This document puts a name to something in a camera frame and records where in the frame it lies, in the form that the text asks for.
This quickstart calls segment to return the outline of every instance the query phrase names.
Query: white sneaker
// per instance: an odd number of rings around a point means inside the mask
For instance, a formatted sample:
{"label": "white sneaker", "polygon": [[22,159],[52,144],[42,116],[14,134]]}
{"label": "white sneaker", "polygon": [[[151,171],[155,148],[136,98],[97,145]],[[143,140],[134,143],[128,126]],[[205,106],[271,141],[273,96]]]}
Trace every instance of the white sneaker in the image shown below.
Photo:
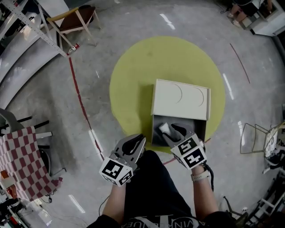
{"label": "white sneaker", "polygon": [[232,18],[233,18],[233,14],[228,13],[227,17],[230,18],[230,19],[232,19]]}
{"label": "white sneaker", "polygon": [[241,27],[240,23],[236,20],[233,20],[232,24],[234,24],[236,27],[239,27],[239,28]]}

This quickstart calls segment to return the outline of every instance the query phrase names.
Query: wooden chair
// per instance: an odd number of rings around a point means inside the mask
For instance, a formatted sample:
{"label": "wooden chair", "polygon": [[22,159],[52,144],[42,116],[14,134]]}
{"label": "wooden chair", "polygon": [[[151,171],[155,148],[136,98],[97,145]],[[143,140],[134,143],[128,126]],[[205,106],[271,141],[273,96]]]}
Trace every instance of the wooden chair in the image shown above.
{"label": "wooden chair", "polygon": [[[94,17],[97,19],[99,29],[101,29],[100,22],[99,22],[94,6],[86,7],[86,8],[76,7],[58,16],[55,16],[52,18],[48,17],[47,21],[59,33],[59,35],[69,44],[69,46],[73,47],[71,42],[63,34],[64,33],[68,34],[70,32],[77,31],[77,30],[83,30],[83,29],[86,30],[86,32],[88,33],[91,40],[94,42],[96,46],[97,45],[96,40],[94,39],[89,29],[87,28],[87,26],[89,25],[92,19],[92,15],[94,15]],[[61,19],[63,19],[63,22],[58,28],[53,22],[57,20],[61,20]]]}

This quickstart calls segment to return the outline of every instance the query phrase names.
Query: checkered cloth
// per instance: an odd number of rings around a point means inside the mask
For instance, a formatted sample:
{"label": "checkered cloth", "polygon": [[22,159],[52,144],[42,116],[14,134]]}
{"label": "checkered cloth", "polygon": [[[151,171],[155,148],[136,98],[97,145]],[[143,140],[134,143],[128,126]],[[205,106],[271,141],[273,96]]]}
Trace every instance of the checkered cloth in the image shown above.
{"label": "checkered cloth", "polygon": [[17,197],[38,199],[60,187],[62,178],[53,180],[47,173],[37,146],[33,126],[0,137],[0,171],[16,180]]}

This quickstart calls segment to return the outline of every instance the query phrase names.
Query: box lid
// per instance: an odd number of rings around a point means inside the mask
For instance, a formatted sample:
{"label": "box lid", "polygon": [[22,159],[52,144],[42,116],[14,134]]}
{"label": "box lid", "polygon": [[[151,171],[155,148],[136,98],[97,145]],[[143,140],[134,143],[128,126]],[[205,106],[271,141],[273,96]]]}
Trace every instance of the box lid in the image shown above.
{"label": "box lid", "polygon": [[209,88],[157,79],[151,114],[208,120],[210,103]]}

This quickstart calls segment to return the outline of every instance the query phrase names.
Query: metal pole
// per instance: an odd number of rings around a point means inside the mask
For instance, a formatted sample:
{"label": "metal pole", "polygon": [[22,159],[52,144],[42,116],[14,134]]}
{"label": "metal pole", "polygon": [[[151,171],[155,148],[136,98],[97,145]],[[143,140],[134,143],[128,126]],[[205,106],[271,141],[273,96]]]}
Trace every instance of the metal pole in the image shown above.
{"label": "metal pole", "polygon": [[60,49],[58,45],[56,45],[51,39],[49,39],[33,22],[31,22],[25,14],[22,13],[21,10],[17,9],[17,7],[10,0],[2,0],[1,3],[15,16],[24,22],[27,26],[29,26],[32,30],[34,30],[45,42],[47,42],[52,48],[56,49],[58,53],[60,53],[63,57],[67,57],[67,54]]}

